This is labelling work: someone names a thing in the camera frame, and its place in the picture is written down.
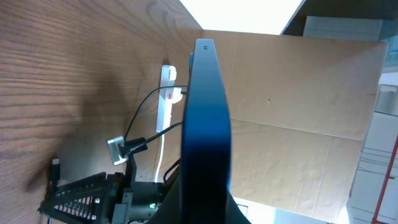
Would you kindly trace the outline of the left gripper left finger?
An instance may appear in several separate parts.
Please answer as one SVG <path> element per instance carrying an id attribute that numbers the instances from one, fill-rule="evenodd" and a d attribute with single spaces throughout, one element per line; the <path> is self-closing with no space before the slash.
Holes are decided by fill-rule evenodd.
<path id="1" fill-rule="evenodd" d="M 178 175 L 161 203 L 158 211 L 147 224 L 180 223 L 180 176 Z"/>

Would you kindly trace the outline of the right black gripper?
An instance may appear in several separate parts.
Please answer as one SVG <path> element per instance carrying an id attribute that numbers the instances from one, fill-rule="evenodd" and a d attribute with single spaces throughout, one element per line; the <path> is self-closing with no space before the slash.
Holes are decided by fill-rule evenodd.
<path id="1" fill-rule="evenodd" d="M 133 178 L 132 174 L 117 172 L 106 175 L 105 172 L 100 172 L 59 187 L 49 187 L 46 194 L 55 196 L 44 200 L 38 212 L 69 224 L 136 223 L 137 220 L 131 217 Z M 105 190 L 76 192 L 92 189 L 105 179 L 111 187 L 107 212 L 104 205 Z"/>

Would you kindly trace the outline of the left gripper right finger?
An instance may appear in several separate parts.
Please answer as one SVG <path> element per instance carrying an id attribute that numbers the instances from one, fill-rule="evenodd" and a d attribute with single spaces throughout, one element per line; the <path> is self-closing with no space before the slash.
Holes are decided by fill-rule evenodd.
<path id="1" fill-rule="evenodd" d="M 227 193 L 225 224 L 251 224 L 240 211 L 230 192 Z"/>

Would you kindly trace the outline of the blue Galaxy smartphone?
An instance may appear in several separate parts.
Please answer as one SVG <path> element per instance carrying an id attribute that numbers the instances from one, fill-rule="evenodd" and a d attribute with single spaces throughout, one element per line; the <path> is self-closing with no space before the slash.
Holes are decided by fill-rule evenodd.
<path id="1" fill-rule="evenodd" d="M 215 43 L 197 39 L 182 124 L 180 222 L 224 223 L 231 125 Z"/>

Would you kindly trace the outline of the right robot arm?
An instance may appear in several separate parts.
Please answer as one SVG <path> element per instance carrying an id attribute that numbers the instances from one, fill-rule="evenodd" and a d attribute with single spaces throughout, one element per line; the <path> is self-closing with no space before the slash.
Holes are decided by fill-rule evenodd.
<path id="1" fill-rule="evenodd" d="M 131 160 L 126 174 L 100 172 L 59 185 L 60 163 L 53 159 L 38 212 L 49 223 L 145 223 L 158 211 L 172 183 L 137 182 L 136 169 Z"/>

